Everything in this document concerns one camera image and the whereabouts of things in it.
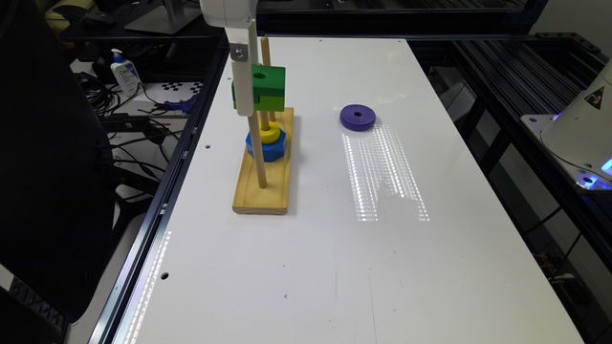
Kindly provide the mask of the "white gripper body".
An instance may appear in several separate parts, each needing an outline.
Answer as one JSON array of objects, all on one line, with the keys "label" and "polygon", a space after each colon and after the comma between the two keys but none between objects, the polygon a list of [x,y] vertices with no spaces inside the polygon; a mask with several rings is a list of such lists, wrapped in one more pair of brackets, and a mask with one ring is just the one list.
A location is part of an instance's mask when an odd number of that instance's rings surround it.
[{"label": "white gripper body", "polygon": [[256,16],[258,0],[200,0],[208,25],[217,28],[247,29]]}]

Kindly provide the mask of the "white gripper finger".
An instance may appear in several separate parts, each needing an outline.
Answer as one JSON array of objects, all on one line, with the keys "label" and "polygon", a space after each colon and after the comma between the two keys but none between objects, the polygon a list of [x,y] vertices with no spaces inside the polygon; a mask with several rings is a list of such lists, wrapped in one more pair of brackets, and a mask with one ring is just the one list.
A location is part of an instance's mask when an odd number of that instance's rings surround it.
[{"label": "white gripper finger", "polygon": [[226,28],[233,74],[233,93],[237,114],[250,117],[254,111],[252,65],[249,53],[249,28]]},{"label": "white gripper finger", "polygon": [[249,26],[249,53],[251,65],[259,64],[256,20],[252,19]]}]

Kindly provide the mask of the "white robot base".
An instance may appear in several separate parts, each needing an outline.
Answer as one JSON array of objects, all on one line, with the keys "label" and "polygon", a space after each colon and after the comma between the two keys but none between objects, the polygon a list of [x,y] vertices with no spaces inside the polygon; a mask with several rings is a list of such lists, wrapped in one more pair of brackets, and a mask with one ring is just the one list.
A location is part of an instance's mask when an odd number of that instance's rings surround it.
[{"label": "white robot base", "polygon": [[557,115],[521,118],[574,183],[590,191],[611,189],[611,65]]}]

